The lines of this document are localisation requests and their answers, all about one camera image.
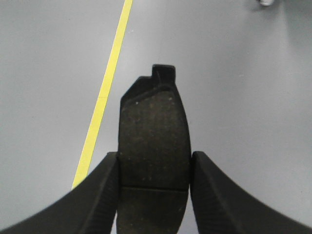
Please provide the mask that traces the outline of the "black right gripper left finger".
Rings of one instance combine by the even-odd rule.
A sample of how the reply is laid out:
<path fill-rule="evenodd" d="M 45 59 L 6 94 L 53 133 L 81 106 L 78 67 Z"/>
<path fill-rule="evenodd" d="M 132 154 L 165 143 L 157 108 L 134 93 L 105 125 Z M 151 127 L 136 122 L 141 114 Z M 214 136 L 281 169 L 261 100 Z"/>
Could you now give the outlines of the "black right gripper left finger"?
<path fill-rule="evenodd" d="M 1 231 L 2 234 L 109 234 L 118 203 L 116 152 L 71 192 L 37 214 Z"/>

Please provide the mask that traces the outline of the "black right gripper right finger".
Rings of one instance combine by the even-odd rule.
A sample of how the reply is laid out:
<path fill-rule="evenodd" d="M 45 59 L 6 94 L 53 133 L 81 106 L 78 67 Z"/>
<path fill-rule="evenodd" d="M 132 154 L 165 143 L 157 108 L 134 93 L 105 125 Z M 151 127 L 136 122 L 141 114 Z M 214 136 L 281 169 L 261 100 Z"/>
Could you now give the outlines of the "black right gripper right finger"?
<path fill-rule="evenodd" d="M 191 199 L 200 234 L 310 234 L 231 180 L 204 152 L 192 155 Z"/>

